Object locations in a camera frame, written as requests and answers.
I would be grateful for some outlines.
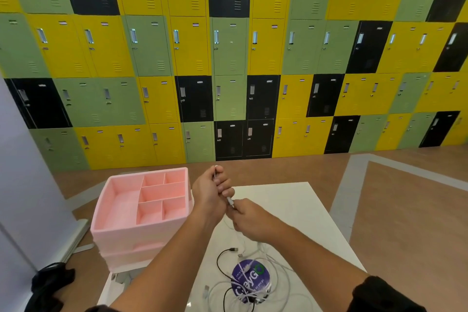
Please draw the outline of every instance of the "wall of lockers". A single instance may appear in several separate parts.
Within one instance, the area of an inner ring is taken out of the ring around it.
[[[52,171],[463,144],[466,0],[0,0]]]

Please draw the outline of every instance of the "white table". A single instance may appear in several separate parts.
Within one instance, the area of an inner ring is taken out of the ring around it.
[[[319,198],[307,182],[271,184],[271,185],[251,185],[238,186],[235,188],[235,198],[249,198],[255,201],[272,214],[278,216],[284,222],[296,227],[315,242],[323,245],[326,249],[342,257],[348,262],[364,270],[358,257],[349,246],[340,230],[333,222],[332,218],[320,202]],[[244,238],[240,233],[230,229],[232,222],[225,217],[215,228],[213,236],[208,244],[208,248],[203,258],[200,270],[193,285],[187,312],[207,311],[206,299],[203,298],[205,286],[212,287],[216,282],[227,281],[216,267],[216,258],[219,253],[230,247],[239,247],[239,252],[246,246],[246,254],[256,250],[256,243]],[[282,256],[271,246],[267,246],[267,253],[273,256],[281,264],[287,265]],[[226,252],[219,259],[219,265],[226,273],[232,272],[232,268],[241,260],[237,253]],[[275,284],[275,272],[268,262],[264,263],[270,274],[272,282]],[[98,304],[110,305],[149,261],[120,267],[109,274],[107,282],[99,298]],[[287,296],[287,279],[284,272],[278,268],[279,281],[278,289],[271,294],[267,301],[258,304],[255,311],[275,312],[283,305]],[[291,295],[284,311],[319,311],[319,307],[313,300],[301,280],[292,272],[288,272],[291,280]],[[210,296],[210,305],[213,311],[222,311],[222,300],[224,292],[230,287],[229,284],[220,284],[213,290]],[[236,297],[232,291],[226,296],[226,312],[250,311],[242,303],[235,301]]]

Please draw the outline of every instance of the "brown floor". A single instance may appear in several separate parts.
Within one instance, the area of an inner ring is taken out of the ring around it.
[[[373,152],[455,179],[468,181],[468,146]],[[233,185],[307,181],[330,210],[349,154],[217,162]],[[193,163],[193,182],[212,163]],[[65,198],[110,175],[177,166],[60,173]],[[97,200],[74,210],[91,220]],[[428,311],[466,311],[468,306],[468,193],[409,173],[369,163],[351,235],[351,247],[370,274],[387,280]],[[92,242],[88,232],[80,245]],[[76,280],[57,297],[63,312],[82,312],[97,302],[108,270],[97,248],[74,254],[67,264]]]

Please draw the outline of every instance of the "floor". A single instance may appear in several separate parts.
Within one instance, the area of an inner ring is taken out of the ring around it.
[[[468,146],[372,154],[380,158],[346,153],[217,164],[226,168],[237,186],[309,182],[370,274],[387,280],[428,311],[465,311]],[[345,177],[359,177],[355,163],[368,157],[358,189],[349,188]],[[184,166],[193,182],[211,164]],[[68,172],[56,174],[55,180],[70,199],[95,185],[98,192],[97,185],[110,175],[170,167],[177,166]],[[91,200],[73,214],[91,220],[96,202]],[[89,243],[88,232],[80,245]],[[108,276],[107,267],[96,247],[74,254],[67,267],[76,269],[75,282],[56,296],[65,303],[63,312],[83,312],[96,303]]]

